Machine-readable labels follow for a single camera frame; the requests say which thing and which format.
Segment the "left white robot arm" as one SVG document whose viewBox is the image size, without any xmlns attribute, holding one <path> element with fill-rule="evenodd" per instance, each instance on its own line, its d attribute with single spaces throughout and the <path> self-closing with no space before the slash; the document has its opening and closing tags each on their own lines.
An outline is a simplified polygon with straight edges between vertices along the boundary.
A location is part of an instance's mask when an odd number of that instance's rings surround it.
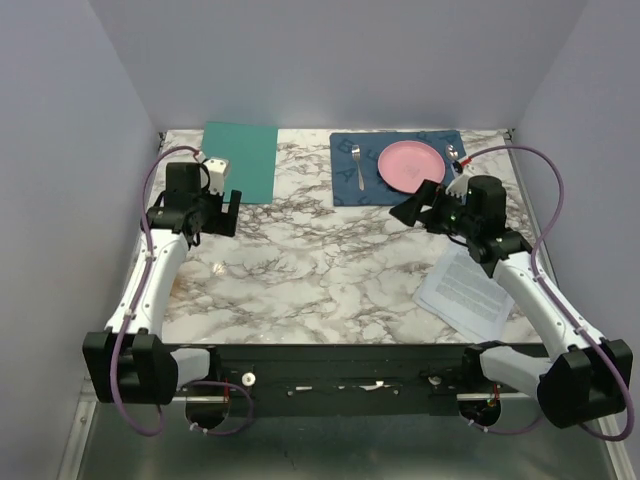
<svg viewBox="0 0 640 480">
<path fill-rule="evenodd" d="M 212 355 L 199 347 L 170 347 L 162 324 L 178 270 L 204 235 L 232 237 L 241 194 L 226 192 L 230 163 L 171 162 L 165 188 L 146 210 L 140 250 L 123 297 L 101 332 L 86 335 L 82 351 L 98 399 L 166 405 L 189 384 L 201 395 L 222 380 Z"/>
</svg>

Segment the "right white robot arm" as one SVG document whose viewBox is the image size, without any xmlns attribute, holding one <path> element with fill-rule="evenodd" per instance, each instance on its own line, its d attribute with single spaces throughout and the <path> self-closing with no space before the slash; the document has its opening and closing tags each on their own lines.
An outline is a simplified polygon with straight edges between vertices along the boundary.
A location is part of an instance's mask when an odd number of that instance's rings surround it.
<svg viewBox="0 0 640 480">
<path fill-rule="evenodd" d="M 424 181 L 417 192 L 391 208 L 407 226 L 422 223 L 433 234 L 464 239 L 471 258 L 520 307 L 548 356 L 531 357 L 497 341 L 470 347 L 460 367 L 469 390 L 506 384 L 535 399 L 544 417 L 558 428 L 617 413 L 627 424 L 616 440 L 635 426 L 629 391 L 633 353 L 622 340 L 608 340 L 579 314 L 538 268 L 536 251 L 506 224 L 506 190 L 487 175 L 471 177 L 463 196 Z"/>
</svg>

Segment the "silver fork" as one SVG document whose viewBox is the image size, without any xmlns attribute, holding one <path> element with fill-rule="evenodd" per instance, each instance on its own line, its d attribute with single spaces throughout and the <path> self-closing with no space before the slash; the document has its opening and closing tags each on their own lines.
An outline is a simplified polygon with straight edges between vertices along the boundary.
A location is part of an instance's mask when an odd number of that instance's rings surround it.
<svg viewBox="0 0 640 480">
<path fill-rule="evenodd" d="M 360 146 L 359 145 L 353 145 L 352 146 L 351 155 L 352 155 L 353 161 L 356 164 L 359 190 L 360 191 L 364 191 L 365 190 L 365 182 L 364 182 L 364 177 L 363 177 L 363 173 L 362 173 L 362 169 L 361 169 L 361 151 L 360 151 Z"/>
</svg>

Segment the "silver spoon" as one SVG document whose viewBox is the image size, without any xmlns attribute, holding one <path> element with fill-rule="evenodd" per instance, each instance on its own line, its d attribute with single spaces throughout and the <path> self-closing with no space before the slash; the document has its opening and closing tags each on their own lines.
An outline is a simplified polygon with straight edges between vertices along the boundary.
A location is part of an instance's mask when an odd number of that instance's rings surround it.
<svg viewBox="0 0 640 480">
<path fill-rule="evenodd" d="M 452 171 L 455 175 L 459 175 L 463 171 L 463 167 L 459 162 L 459 152 L 458 150 L 451 144 L 448 144 L 445 147 L 445 154 L 449 160 Z"/>
</svg>

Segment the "aluminium frame rail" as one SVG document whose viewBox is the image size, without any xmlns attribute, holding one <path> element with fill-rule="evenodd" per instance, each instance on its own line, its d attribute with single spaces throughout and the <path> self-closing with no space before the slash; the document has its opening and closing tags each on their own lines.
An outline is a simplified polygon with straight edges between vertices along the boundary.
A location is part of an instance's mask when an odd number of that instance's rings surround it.
<svg viewBox="0 0 640 480">
<path fill-rule="evenodd" d="M 95 407 L 95 401 L 81 400 L 78 402 L 57 475 L 58 480 L 76 480 L 79 478 Z"/>
</svg>

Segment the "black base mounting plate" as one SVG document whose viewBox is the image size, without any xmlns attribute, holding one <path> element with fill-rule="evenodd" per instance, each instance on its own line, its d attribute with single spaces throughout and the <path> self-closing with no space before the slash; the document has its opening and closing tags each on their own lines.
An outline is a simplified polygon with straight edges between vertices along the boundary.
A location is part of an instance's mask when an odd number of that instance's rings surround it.
<svg viewBox="0 0 640 480">
<path fill-rule="evenodd" d="M 253 400 L 260 417 L 455 415 L 459 402 L 489 399 L 492 382 L 463 375 L 464 344 L 209 345 L 209 377 L 239 385 L 231 412 Z"/>
</svg>

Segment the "teal file folder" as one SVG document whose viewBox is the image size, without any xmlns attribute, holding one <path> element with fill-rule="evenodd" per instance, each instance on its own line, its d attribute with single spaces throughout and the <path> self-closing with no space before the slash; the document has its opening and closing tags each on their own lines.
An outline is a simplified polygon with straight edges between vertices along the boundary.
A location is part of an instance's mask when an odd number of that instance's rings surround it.
<svg viewBox="0 0 640 480">
<path fill-rule="evenodd" d="M 202 150 L 209 157 L 230 162 L 225 180 L 225 200 L 240 191 L 243 204 L 271 204 L 273 201 L 278 128 L 208 122 Z"/>
</svg>

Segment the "printed paper sheets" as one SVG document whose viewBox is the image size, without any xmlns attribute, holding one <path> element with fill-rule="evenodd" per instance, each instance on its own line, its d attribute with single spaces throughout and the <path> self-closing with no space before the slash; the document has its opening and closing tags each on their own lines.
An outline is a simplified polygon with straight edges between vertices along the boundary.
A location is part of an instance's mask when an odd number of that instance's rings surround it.
<svg viewBox="0 0 640 480">
<path fill-rule="evenodd" d="M 500 339 L 514 306 L 510 295 L 456 244 L 432 267 L 413 301 L 473 343 Z"/>
</svg>

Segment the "pink plate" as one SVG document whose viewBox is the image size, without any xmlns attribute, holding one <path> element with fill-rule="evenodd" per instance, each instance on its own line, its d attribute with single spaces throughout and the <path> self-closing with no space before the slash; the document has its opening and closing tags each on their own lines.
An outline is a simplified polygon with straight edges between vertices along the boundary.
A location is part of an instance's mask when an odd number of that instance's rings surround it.
<svg viewBox="0 0 640 480">
<path fill-rule="evenodd" d="M 424 180 L 441 183 L 446 175 L 445 162 L 431 146 L 404 140 L 387 146 L 379 155 L 378 172 L 391 188 L 415 193 Z"/>
</svg>

